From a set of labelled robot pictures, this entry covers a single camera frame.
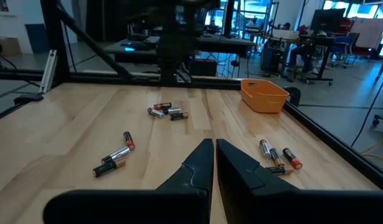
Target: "aa battery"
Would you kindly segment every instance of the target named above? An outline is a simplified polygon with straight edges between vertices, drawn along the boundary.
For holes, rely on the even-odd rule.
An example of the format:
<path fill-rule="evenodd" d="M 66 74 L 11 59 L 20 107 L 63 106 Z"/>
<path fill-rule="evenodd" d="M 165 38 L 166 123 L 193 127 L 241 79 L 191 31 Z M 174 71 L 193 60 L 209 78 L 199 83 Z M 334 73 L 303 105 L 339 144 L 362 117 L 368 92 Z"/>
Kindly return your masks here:
<path fill-rule="evenodd" d="M 262 140 L 260 140 L 259 145 L 260 145 L 260 148 L 262 149 L 263 157 L 265 159 L 270 159 L 272 157 L 272 155 L 270 154 L 270 147 L 269 147 L 267 141 L 262 139 Z"/>
<path fill-rule="evenodd" d="M 270 171 L 274 175 L 289 175 L 293 172 L 293 169 L 290 166 L 266 167 L 266 170 Z"/>
<path fill-rule="evenodd" d="M 300 169 L 303 167 L 303 164 L 301 163 L 301 161 L 296 158 L 296 156 L 291 152 L 291 149 L 289 148 L 285 148 L 283 149 L 283 153 L 284 153 L 284 157 L 285 159 L 288 160 L 288 162 L 290 162 L 291 166 L 294 167 L 295 169 Z"/>
<path fill-rule="evenodd" d="M 156 110 L 162 110 L 164 108 L 171 108 L 171 107 L 172 107 L 172 103 L 160 103 L 160 104 L 154 105 L 154 109 Z"/>
<path fill-rule="evenodd" d="M 179 119 L 186 119 L 188 117 L 189 117 L 189 113 L 187 113 L 187 112 L 171 114 L 171 121 L 177 121 Z"/>
<path fill-rule="evenodd" d="M 181 108 L 163 108 L 162 112 L 164 114 L 177 114 L 181 113 Z"/>
<path fill-rule="evenodd" d="M 125 131 L 125 133 L 123 133 L 123 137 L 125 137 L 126 145 L 130 148 L 130 150 L 134 150 L 135 149 L 135 142 L 133 142 L 133 139 L 131 138 L 130 132 Z"/>
<path fill-rule="evenodd" d="M 122 157 L 120 159 L 117 159 L 115 161 L 107 162 L 99 167 L 96 167 L 93 169 L 93 175 L 95 177 L 101 177 L 102 175 L 105 175 L 125 164 L 125 158 Z"/>
<path fill-rule="evenodd" d="M 272 155 L 272 160 L 276 166 L 285 166 L 285 163 L 280 158 L 280 155 L 279 155 L 277 149 L 275 149 L 275 148 L 271 149 L 270 154 Z"/>
<path fill-rule="evenodd" d="M 129 152 L 130 152 L 130 148 L 128 146 L 125 146 L 125 147 L 121 148 L 120 150 L 114 152 L 113 154 L 110 154 L 109 156 L 104 157 L 102 159 L 102 164 L 121 159 L 121 158 L 125 157 L 127 154 L 129 154 Z"/>
<path fill-rule="evenodd" d="M 165 116 L 165 114 L 162 112 L 162 111 L 159 111 L 159 110 L 156 110 L 156 109 L 152 109 L 152 108 L 148 108 L 148 113 L 157 117 L 157 118 L 163 118 Z"/>

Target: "cardboard box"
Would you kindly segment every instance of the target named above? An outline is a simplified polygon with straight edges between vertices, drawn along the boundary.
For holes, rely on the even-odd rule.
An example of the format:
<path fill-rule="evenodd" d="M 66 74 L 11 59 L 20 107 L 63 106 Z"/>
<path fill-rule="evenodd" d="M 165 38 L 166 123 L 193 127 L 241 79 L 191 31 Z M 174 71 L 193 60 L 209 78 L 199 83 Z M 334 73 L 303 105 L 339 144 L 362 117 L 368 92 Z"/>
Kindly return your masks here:
<path fill-rule="evenodd" d="M 18 44 L 17 38 L 0 37 L 0 45 L 2 45 L 2 56 L 13 56 L 21 54 L 21 49 Z"/>

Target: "blue light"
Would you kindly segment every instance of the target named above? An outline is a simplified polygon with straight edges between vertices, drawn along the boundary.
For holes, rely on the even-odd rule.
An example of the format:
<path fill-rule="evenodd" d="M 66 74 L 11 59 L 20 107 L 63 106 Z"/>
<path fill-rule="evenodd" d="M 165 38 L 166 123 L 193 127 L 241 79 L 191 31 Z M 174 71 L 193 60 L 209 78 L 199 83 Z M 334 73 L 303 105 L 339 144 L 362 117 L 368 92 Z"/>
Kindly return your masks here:
<path fill-rule="evenodd" d="M 133 49 L 131 47 L 125 47 L 125 51 L 135 51 L 135 49 Z"/>

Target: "wooden tabletop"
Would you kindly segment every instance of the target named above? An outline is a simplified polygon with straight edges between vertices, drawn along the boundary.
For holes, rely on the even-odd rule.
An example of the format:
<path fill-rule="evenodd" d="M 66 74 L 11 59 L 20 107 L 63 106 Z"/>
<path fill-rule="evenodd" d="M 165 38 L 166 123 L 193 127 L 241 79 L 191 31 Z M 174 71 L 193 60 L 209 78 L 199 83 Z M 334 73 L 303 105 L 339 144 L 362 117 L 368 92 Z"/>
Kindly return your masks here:
<path fill-rule="evenodd" d="M 0 224 L 42 223 L 44 205 L 71 189 L 155 189 L 204 138 L 224 138 L 263 166 L 273 164 L 260 139 L 289 147 L 304 166 L 281 178 L 301 189 L 377 189 L 286 112 L 255 113 L 237 91 L 66 83 L 44 97 L 0 120 Z M 190 118 L 147 113 L 167 101 Z M 126 165 L 94 178 L 124 131 L 136 144 Z M 216 176 L 211 223 L 226 223 Z"/>

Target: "plastic basket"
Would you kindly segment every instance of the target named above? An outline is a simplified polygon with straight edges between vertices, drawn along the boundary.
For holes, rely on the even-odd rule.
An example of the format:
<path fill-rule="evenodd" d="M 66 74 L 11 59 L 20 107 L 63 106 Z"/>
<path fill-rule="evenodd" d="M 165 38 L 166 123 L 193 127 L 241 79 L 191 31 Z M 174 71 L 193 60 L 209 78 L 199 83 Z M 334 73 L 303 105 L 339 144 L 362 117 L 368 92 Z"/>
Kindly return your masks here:
<path fill-rule="evenodd" d="M 279 113 L 288 95 L 287 91 L 270 81 L 241 81 L 242 99 L 258 113 Z"/>

